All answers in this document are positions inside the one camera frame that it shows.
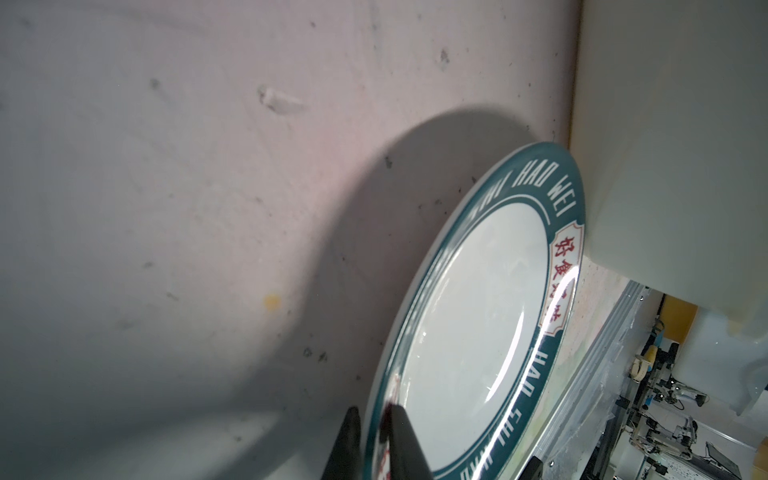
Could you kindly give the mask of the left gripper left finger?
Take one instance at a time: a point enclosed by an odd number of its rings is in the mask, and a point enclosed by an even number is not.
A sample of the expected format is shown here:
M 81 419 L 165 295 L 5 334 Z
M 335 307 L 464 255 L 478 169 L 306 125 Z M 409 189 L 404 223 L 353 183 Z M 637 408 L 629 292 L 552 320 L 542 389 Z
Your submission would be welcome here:
M 356 406 L 345 414 L 340 430 L 326 462 L 322 480 L 356 480 L 361 478 L 361 417 Z

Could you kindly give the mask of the green lettered rim plate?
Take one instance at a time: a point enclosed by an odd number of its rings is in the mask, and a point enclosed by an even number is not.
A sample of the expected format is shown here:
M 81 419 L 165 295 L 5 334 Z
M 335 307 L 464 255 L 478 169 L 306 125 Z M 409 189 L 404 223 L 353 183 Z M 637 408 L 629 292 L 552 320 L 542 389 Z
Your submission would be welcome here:
M 473 185 L 395 317 L 363 423 L 364 478 L 392 477 L 392 404 L 434 478 L 503 475 L 555 367 L 585 233 L 580 172 L 558 144 L 521 147 Z

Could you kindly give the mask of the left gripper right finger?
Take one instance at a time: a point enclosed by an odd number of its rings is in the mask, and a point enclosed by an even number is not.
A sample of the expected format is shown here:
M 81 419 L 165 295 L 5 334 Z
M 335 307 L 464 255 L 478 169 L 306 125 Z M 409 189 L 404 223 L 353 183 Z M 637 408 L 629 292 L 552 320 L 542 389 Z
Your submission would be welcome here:
M 383 436 L 389 443 L 390 478 L 432 480 L 432 472 L 405 408 L 390 404 L 384 414 Z

